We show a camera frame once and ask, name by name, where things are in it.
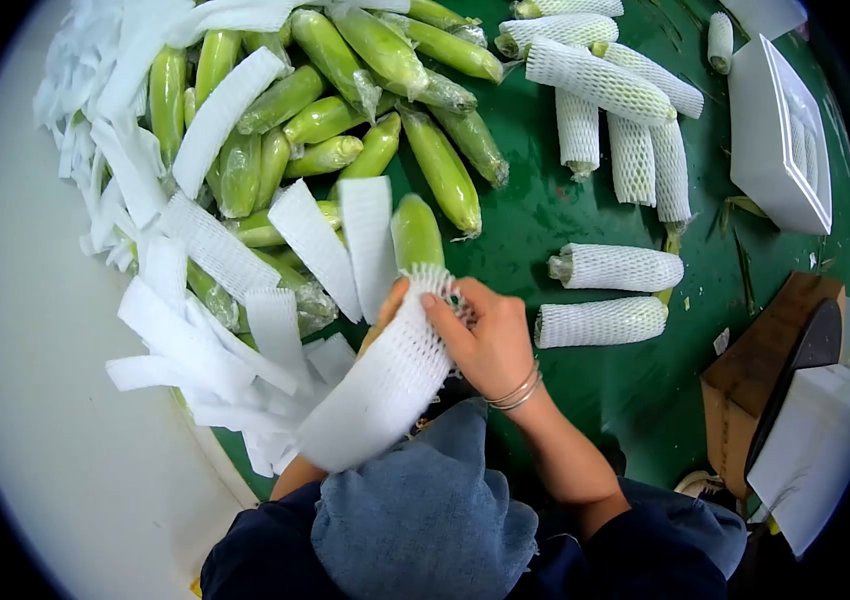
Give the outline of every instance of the hand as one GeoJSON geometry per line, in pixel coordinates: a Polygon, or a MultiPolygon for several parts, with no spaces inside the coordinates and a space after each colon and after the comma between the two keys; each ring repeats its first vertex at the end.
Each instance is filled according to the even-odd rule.
{"type": "Polygon", "coordinates": [[[382,335],[384,329],[391,323],[391,320],[395,318],[395,314],[398,313],[398,309],[402,306],[402,300],[405,298],[407,291],[407,277],[399,277],[391,284],[391,291],[388,292],[388,297],[384,299],[382,307],[378,309],[378,320],[375,321],[375,324],[365,334],[365,339],[361,341],[358,358],[361,358],[365,354],[371,342],[377,340],[378,336],[382,335]]]}
{"type": "Polygon", "coordinates": [[[525,303],[471,277],[455,284],[478,317],[472,330],[436,295],[422,294],[422,306],[469,383],[488,400],[502,399],[525,382],[534,366],[525,303]]]}

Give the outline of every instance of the brown cardboard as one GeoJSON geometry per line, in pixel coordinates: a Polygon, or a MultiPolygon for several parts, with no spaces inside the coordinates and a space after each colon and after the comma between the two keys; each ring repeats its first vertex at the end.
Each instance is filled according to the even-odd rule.
{"type": "Polygon", "coordinates": [[[805,321],[824,298],[844,320],[844,285],[793,272],[742,336],[701,374],[708,462],[735,497],[747,498],[744,462],[758,419],[805,321]]]}

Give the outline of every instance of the right hand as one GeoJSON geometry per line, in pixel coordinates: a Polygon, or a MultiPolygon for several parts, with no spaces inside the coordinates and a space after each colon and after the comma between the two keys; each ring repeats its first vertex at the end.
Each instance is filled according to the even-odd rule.
{"type": "Polygon", "coordinates": [[[471,277],[455,284],[478,317],[472,330],[437,295],[422,294],[422,306],[461,374],[486,399],[502,399],[525,382],[534,366],[525,303],[471,277]]]}

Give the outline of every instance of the person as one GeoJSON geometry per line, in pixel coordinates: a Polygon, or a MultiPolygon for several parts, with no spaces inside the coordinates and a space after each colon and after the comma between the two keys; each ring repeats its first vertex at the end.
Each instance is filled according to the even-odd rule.
{"type": "MultiPolygon", "coordinates": [[[[457,285],[477,316],[469,329],[442,298],[407,301],[422,304],[480,398],[456,403],[418,435],[344,472],[326,474],[298,456],[270,501],[241,512],[212,549],[203,596],[723,597],[743,554],[743,522],[700,499],[617,477],[551,400],[524,303],[473,278],[457,285]],[[521,430],[558,513],[539,517],[510,498],[503,474],[485,467],[489,406],[506,409],[521,430]]],[[[400,279],[362,351],[406,292],[400,279]]]]}

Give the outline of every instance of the green table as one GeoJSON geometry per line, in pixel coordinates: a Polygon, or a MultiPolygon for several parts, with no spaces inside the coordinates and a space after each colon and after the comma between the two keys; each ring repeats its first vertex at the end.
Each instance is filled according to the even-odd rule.
{"type": "MultiPolygon", "coordinates": [[[[503,0],[443,1],[464,16],[481,18],[490,40],[498,34],[498,24],[510,18],[503,0]]],[[[715,358],[712,341],[726,327],[734,341],[753,319],[743,303],[731,227],[751,255],[759,306],[770,301],[792,270],[810,270],[813,252],[817,269],[827,269],[828,275],[843,280],[850,295],[850,147],[835,96],[808,44],[795,33],[779,38],[775,46],[815,95],[821,110],[831,160],[832,235],[782,234],[770,222],[738,210],[732,212],[728,235],[722,238],[713,228],[721,204],[742,192],[728,178],[731,141],[726,80],[707,67],[705,58],[708,16],[721,10],[719,3],[624,0],[624,8],[624,16],[616,19],[619,42],[656,60],[705,94],[700,119],[679,117],[688,154],[690,202],[692,212],[698,213],[682,238],[685,277],[671,298],[668,326],[660,337],[627,346],[540,350],[537,355],[552,397],[572,423],[601,447],[619,445],[628,459],[629,477],[671,487],[687,470],[706,466],[698,376],[715,358]],[[698,30],[696,20],[704,30],[698,30]],[[690,302],[687,311],[685,298],[690,302]]],[[[744,42],[736,36],[736,49],[744,42]]],[[[449,270],[457,276],[472,275],[502,294],[519,296],[527,304],[530,324],[542,304],[625,296],[564,290],[548,278],[546,268],[548,257],[570,241],[661,247],[664,230],[654,210],[615,200],[604,118],[603,162],[579,185],[559,164],[552,88],[526,81],[521,66],[497,87],[435,66],[429,59],[424,62],[478,96],[479,112],[511,163],[510,184],[501,190],[492,190],[473,172],[484,233],[472,241],[446,242],[449,270]]],[[[458,236],[434,203],[405,139],[385,174],[391,177],[396,203],[407,192],[421,194],[438,215],[444,239],[458,236]]],[[[320,190],[321,184],[328,182],[320,182],[315,189],[320,190]]],[[[366,327],[341,318],[320,335],[339,330],[357,348],[366,327]]],[[[273,480],[251,471],[240,435],[227,430],[217,430],[216,435],[252,489],[267,498],[273,480]]],[[[501,414],[492,413],[490,438],[489,466],[505,471],[521,496],[532,465],[518,431],[501,414]]]]}

